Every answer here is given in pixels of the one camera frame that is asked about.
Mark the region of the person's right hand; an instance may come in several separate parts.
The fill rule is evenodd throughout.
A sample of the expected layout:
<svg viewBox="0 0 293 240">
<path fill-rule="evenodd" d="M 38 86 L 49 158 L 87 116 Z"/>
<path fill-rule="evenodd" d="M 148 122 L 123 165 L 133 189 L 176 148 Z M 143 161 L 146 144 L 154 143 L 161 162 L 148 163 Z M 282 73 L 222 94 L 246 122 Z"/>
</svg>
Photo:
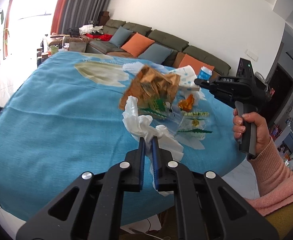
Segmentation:
<svg viewBox="0 0 293 240">
<path fill-rule="evenodd" d="M 239 116 L 236 109 L 233 110 L 233 115 L 233 134 L 235 140 L 241 139 L 242 134 L 246 130 L 243 125 L 244 121 L 256 125 L 257 139 L 255 144 L 255 156 L 257 157 L 267 147 L 271 140 L 265 118 L 257 112 L 246 113 Z"/>
</svg>

